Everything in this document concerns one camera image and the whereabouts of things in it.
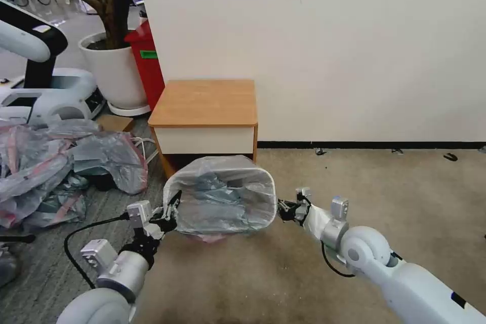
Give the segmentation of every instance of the wooden tabletop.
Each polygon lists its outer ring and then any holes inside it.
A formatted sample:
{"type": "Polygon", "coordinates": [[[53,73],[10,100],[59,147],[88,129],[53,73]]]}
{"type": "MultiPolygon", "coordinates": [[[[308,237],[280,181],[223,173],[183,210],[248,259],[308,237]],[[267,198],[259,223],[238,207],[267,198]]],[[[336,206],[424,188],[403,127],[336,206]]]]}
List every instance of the wooden tabletop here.
{"type": "Polygon", "coordinates": [[[253,80],[169,81],[148,120],[151,127],[254,127],[253,80]]]}

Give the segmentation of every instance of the white wall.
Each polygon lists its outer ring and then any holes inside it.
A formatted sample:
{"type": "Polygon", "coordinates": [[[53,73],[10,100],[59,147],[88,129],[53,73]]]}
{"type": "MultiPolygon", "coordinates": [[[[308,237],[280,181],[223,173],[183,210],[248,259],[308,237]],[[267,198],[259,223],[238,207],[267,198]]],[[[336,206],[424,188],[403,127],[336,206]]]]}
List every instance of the white wall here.
{"type": "Polygon", "coordinates": [[[486,0],[146,0],[166,80],[251,77],[259,140],[486,141],[486,0]]]}

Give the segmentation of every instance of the white flower pot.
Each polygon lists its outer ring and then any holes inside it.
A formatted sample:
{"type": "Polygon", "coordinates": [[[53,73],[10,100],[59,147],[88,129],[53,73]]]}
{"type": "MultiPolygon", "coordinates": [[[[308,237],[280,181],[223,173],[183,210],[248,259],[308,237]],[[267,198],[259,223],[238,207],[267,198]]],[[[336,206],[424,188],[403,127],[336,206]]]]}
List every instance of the white flower pot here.
{"type": "Polygon", "coordinates": [[[101,94],[113,113],[133,116],[150,110],[147,96],[133,57],[132,48],[90,50],[87,46],[105,38],[105,33],[89,35],[78,43],[101,94]]]}

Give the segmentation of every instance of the black baseboard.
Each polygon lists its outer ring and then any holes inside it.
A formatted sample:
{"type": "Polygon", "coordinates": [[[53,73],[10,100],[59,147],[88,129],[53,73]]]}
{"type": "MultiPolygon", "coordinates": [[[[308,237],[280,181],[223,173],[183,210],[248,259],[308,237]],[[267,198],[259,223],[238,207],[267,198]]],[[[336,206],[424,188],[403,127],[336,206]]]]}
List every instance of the black baseboard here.
{"type": "Polygon", "coordinates": [[[286,149],[479,149],[486,142],[277,142],[260,141],[258,148],[286,149]]]}

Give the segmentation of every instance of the trash can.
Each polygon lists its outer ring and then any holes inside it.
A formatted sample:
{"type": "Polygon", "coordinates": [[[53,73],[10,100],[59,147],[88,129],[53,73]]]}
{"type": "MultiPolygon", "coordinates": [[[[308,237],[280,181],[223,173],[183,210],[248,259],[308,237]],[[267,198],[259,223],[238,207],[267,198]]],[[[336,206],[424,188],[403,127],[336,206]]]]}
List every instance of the trash can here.
{"type": "Polygon", "coordinates": [[[165,84],[148,20],[130,32],[125,37],[125,41],[132,47],[140,79],[147,95],[147,102],[150,110],[153,110],[165,84]]]}
{"type": "Polygon", "coordinates": [[[163,202],[182,191],[177,228],[205,242],[266,228],[275,218],[272,176],[243,155],[196,159],[165,184],[163,202]]]}

